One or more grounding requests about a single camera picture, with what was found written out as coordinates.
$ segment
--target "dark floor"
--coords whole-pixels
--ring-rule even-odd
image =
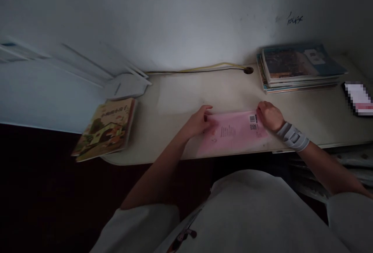
[[[75,163],[70,153],[80,137],[76,134],[2,124],[0,131],[6,151],[1,174],[2,252],[89,252],[149,167],[113,166],[99,158]],[[165,201],[176,204],[183,219],[208,197],[213,179],[241,162],[242,156],[181,161]],[[323,204],[302,199],[326,219]]]

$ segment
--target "pink book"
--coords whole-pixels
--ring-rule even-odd
[[[197,157],[245,152],[268,138],[256,110],[209,115],[207,120],[216,125],[205,131]]]

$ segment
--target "wrist brace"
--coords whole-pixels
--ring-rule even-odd
[[[295,152],[301,152],[310,143],[310,140],[304,134],[288,122],[276,134],[281,137],[282,141],[289,148],[294,149]]]

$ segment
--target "white shirt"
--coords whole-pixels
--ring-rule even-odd
[[[373,252],[373,200],[338,194],[327,210],[329,227],[281,178],[238,171],[181,223],[175,206],[117,210],[91,253]]]

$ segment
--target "sleeve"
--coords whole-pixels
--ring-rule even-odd
[[[154,204],[117,209],[91,253],[153,252],[179,223],[176,206]]]
[[[356,193],[332,196],[327,204],[329,227],[351,252],[373,248],[373,200]]]

